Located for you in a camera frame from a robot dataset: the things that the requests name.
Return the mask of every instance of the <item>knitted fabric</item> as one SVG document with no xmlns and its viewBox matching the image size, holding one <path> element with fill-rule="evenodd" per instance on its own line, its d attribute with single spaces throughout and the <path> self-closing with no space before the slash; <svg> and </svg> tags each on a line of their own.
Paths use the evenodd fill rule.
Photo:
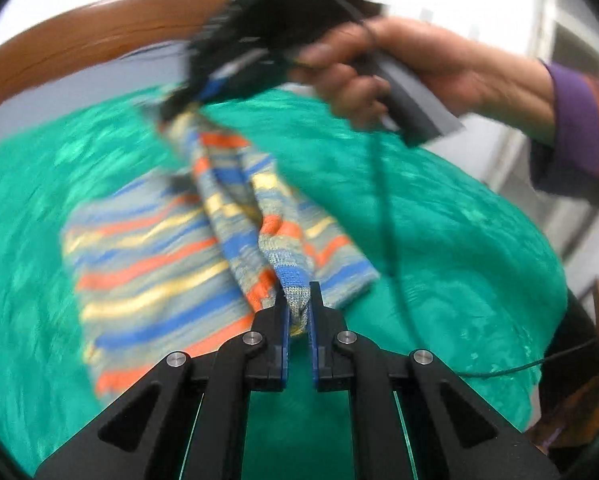
<svg viewBox="0 0 599 480">
<path fill-rule="evenodd" d="M 106 400 L 170 351 L 204 354 L 249 330 L 278 283 L 299 333 L 310 281 L 336 308 L 378 278 L 337 222 L 244 137 L 192 111 L 162 134 L 190 173 L 151 171 L 77 208 L 63 233 L 84 358 Z"/>
</svg>

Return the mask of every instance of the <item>purple cuff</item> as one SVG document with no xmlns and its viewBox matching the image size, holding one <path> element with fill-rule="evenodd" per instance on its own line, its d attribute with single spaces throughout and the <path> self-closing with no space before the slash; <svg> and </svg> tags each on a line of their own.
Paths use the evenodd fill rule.
<svg viewBox="0 0 599 480">
<path fill-rule="evenodd" d="M 547 66 L 555 88 L 555 147 L 533 142 L 531 180 L 548 193 L 587 198 L 599 186 L 599 108 L 582 75 Z"/>
</svg>

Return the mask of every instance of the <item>green cloth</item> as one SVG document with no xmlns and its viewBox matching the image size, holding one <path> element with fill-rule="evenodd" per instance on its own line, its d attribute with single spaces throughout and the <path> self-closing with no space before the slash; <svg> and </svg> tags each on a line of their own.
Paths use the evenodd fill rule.
<svg viewBox="0 0 599 480">
<path fill-rule="evenodd" d="M 32 473 L 101 409 L 81 358 L 59 232 L 80 203 L 156 166 L 181 168 L 134 107 L 138 92 L 0 145 L 0 439 Z M 345 309 L 382 348 L 423 346 L 455 370 L 543 354 L 566 307 L 561 264 L 514 206 L 425 150 L 358 134 L 308 98 L 271 91 L 208 108 L 278 158 L 286 180 L 330 211 L 383 274 Z M 518 428 L 537 369 L 471 385 Z M 353 478 L 349 410 L 316 394 L 304 338 L 288 389 L 253 394 L 245 479 Z"/>
</svg>

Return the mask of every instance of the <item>metal bolt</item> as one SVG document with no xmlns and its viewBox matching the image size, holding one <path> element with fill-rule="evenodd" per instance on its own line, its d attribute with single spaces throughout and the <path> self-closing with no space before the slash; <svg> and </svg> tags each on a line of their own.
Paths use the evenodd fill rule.
<svg viewBox="0 0 599 480">
<path fill-rule="evenodd" d="M 262 334 L 260 334 L 259 332 L 253 332 L 253 331 L 246 332 L 244 334 L 244 336 L 242 337 L 242 340 L 247 345 L 256 345 L 257 343 L 261 343 L 262 339 L 263 339 Z"/>
<path fill-rule="evenodd" d="M 428 352 L 428 350 L 418 350 L 413 354 L 413 358 L 420 365 L 429 365 L 433 362 L 433 354 Z"/>
<path fill-rule="evenodd" d="M 168 354 L 166 362 L 169 366 L 177 368 L 186 362 L 186 354 L 184 352 L 173 352 L 172 354 Z"/>
<path fill-rule="evenodd" d="M 357 340 L 357 334 L 350 330 L 342 330 L 337 334 L 337 341 L 345 345 L 352 345 Z"/>
</svg>

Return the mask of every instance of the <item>person's arm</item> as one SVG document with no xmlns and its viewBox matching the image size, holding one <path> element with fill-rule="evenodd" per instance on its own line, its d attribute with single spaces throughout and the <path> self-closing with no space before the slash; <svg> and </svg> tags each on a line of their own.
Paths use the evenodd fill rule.
<svg viewBox="0 0 599 480">
<path fill-rule="evenodd" d="M 417 72 L 455 115 L 475 112 L 531 137 L 534 186 L 599 206 L 599 82 L 415 20 L 367 23 L 377 44 Z M 385 112 L 377 99 L 388 84 L 345 64 L 369 47 L 358 25 L 338 27 L 300 54 L 313 68 L 292 77 L 312 84 L 335 115 L 371 127 Z"/>
</svg>

